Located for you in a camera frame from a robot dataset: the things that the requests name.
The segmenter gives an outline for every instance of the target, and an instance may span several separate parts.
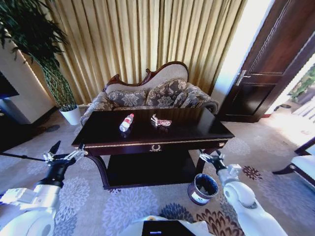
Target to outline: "trash bin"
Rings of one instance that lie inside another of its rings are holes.
[[[188,195],[197,205],[206,205],[218,193],[216,181],[206,174],[197,174],[192,183],[188,185]]]

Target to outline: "potted plant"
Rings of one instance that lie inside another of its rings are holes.
[[[67,43],[65,33],[54,22],[46,19],[42,10],[50,10],[40,0],[0,0],[0,39],[4,48],[6,40],[30,56],[42,68],[48,88],[60,112],[72,125],[80,120],[68,81],[59,70],[55,54],[62,54],[58,43]]]

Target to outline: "table drawer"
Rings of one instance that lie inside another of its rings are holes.
[[[227,140],[205,140],[198,142],[161,142],[149,144],[128,144],[112,146],[87,146],[85,149],[94,156],[111,154],[150,153],[168,150],[194,150],[206,148],[222,148]]]

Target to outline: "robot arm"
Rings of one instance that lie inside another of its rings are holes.
[[[44,154],[50,168],[46,177],[36,184],[34,190],[16,188],[6,191],[1,201],[19,206],[21,210],[27,212],[11,220],[0,231],[0,236],[53,235],[54,218],[59,208],[59,191],[63,187],[64,174],[70,165],[84,156],[83,148],[84,146],[81,146],[69,155],[55,156],[54,152]]]
[[[236,211],[237,219],[246,236],[286,236],[287,234],[276,221],[267,213],[257,201],[251,188],[238,179],[241,167],[238,164],[223,164],[224,155],[218,152],[212,156],[201,152],[201,158],[212,163],[223,185],[223,192],[227,201]]]

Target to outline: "dark wooden door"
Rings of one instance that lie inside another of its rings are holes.
[[[275,0],[219,117],[256,122],[315,52],[315,0]]]

